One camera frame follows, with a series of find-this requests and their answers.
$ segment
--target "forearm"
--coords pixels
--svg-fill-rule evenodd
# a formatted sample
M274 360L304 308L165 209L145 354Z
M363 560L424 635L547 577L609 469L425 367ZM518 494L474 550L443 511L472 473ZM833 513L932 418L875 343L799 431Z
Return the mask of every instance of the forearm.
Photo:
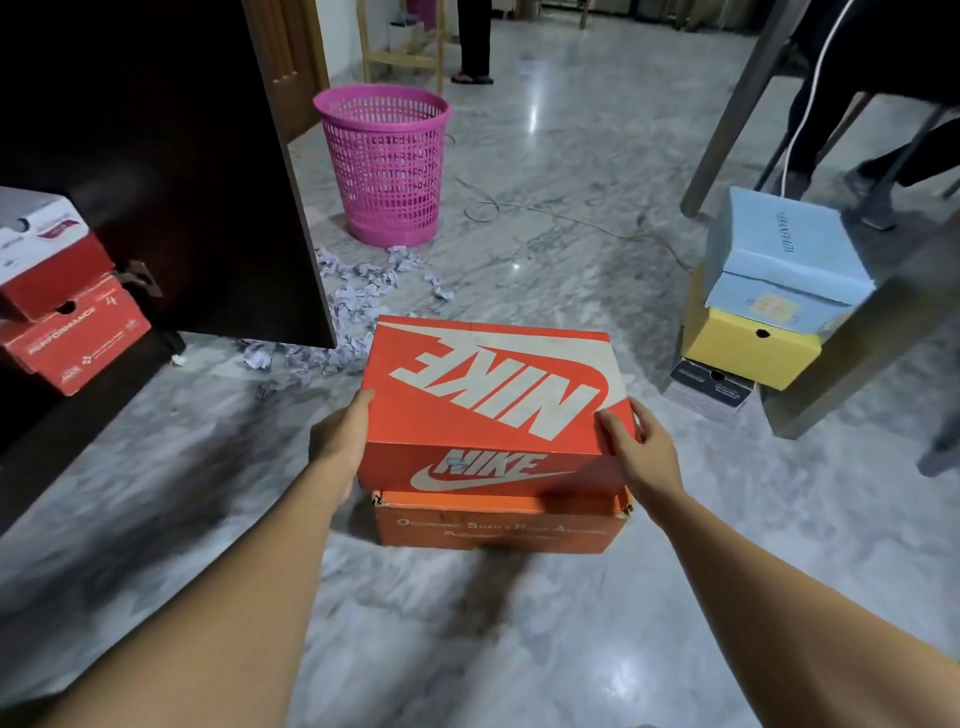
M330 517L353 473L308 466L263 519L97 662L42 725L279 726L300 665ZM322 487L343 480L343 487Z
M678 491L651 514L767 728L960 725L960 668Z

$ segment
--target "pink plastic wastebasket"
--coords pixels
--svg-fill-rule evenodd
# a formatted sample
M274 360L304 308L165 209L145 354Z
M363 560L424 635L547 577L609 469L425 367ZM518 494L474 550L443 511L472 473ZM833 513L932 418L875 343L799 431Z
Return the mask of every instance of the pink plastic wastebasket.
M313 104L347 214L347 230L378 248L437 234L450 106L419 88L349 85Z

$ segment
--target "wooden chair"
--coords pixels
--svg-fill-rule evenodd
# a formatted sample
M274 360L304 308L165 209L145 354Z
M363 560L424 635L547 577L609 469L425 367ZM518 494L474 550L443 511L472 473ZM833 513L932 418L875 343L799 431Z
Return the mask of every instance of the wooden chair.
M446 6L444 0L437 0L437 27L423 37L407 43L402 51L372 51L367 33L367 0L357 2L357 26L360 30L360 55L363 61L363 80L372 81L371 63L399 65L407 68L433 68L437 74L437 93L444 95L444 43L446 34ZM432 58L422 55L430 43L437 43L437 53Z

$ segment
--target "hand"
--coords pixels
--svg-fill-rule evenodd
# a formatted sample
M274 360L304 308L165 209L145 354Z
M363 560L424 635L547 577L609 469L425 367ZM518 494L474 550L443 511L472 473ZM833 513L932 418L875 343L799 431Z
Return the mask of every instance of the hand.
M638 420L633 434L610 410L601 410L600 423L613 440L614 454L627 487L650 517L656 520L651 508L658 500L664 495L681 493L684 489L680 461L673 447L673 438L650 410L633 397L630 397L630 406Z
M341 459L354 474L367 446L367 425L373 389L361 389L343 409L338 409L310 429L310 462L320 458Z

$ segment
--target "gray marble tile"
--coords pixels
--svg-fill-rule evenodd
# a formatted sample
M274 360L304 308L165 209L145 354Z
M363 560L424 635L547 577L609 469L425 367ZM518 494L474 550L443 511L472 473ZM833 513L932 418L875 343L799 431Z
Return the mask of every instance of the gray marble tile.
M413 276L386 303L608 331L628 388L674 432L691 492L749 538L958 656L960 476L926 479L915 467L956 415L954 322L799 442L774 439L758 401L722 427L658 394L686 285L664 243L698 260L717 195L752 183L796 90L771 84L704 218L684 219L684 186L751 47L603 17L585 33L566 15L494 23L496 85L448 91L441 231L420 249L456 298L435 300ZM878 100L828 158L818 201L839 204L836 173L898 143L887 130L919 120L922 109L897 101ZM315 244L350 261L381 259L343 232L321 130L291 152ZM471 221L465 209L492 210L474 207L480 195L458 177L616 236L515 206ZM919 193L901 204L939 209ZM210 563L302 467L309 425L358 383L317 376L258 400L276 373L246 369L231 342L190 336L187 357L0 538L0 703L62 688ZM646 519L600 557L444 552L358 538L369 533L362 501L355 494L334 522L291 727L756 725Z

